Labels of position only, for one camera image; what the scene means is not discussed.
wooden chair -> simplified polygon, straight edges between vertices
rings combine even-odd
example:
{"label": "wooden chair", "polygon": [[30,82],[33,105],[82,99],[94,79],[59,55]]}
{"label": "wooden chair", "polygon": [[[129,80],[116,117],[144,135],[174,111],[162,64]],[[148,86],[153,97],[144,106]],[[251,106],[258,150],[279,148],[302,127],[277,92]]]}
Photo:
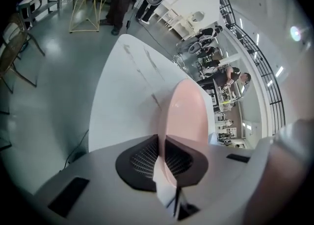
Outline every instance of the wooden chair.
{"label": "wooden chair", "polygon": [[5,86],[8,88],[8,90],[13,93],[13,91],[10,89],[10,87],[7,85],[7,83],[4,80],[4,75],[8,70],[13,71],[14,74],[16,74],[19,78],[23,79],[25,82],[29,83],[30,85],[37,87],[36,84],[32,83],[30,80],[28,80],[26,77],[24,77],[22,74],[20,74],[15,65],[14,61],[18,57],[19,52],[21,51],[23,45],[27,43],[29,40],[32,40],[39,52],[45,56],[45,53],[41,50],[39,47],[36,39],[34,36],[32,36],[26,29],[25,24],[20,18],[20,15],[18,13],[13,14],[9,21],[8,24],[16,24],[20,31],[12,38],[9,39],[9,41],[6,43],[5,39],[3,39],[5,48],[1,54],[0,57],[0,80],[3,80]]}

metal railing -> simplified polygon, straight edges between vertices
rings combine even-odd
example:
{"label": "metal railing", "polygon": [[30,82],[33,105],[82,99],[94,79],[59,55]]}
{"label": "metal railing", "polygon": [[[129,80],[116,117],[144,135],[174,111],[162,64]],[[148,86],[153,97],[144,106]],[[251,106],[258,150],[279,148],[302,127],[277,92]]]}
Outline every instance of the metal railing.
{"label": "metal railing", "polygon": [[220,13],[226,27],[235,35],[255,63],[264,82],[272,113],[273,134],[286,124],[284,104],[276,76],[258,45],[236,24],[236,18],[229,0],[220,0]]}

shoe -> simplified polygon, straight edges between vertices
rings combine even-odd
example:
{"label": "shoe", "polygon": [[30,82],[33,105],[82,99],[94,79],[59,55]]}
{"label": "shoe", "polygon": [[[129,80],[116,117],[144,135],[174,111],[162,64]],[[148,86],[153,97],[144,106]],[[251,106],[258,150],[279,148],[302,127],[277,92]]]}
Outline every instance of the shoe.
{"label": "shoe", "polygon": [[114,27],[113,30],[111,31],[111,34],[113,35],[118,35],[120,33],[120,29]]}
{"label": "shoe", "polygon": [[113,24],[108,21],[108,19],[102,19],[99,21],[100,26],[112,26]]}
{"label": "shoe", "polygon": [[149,25],[149,22],[145,22],[143,21],[143,19],[141,20],[142,23],[145,23],[146,25]]}

white shoe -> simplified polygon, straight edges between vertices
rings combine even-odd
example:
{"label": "white shoe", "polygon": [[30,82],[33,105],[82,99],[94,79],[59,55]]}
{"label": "white shoe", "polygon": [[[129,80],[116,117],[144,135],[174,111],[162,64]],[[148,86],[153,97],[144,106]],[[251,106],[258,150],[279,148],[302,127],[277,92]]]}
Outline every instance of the white shoe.
{"label": "white shoe", "polygon": [[145,23],[146,25],[149,25],[149,22],[145,22],[143,21],[143,19],[141,20],[142,23]]}

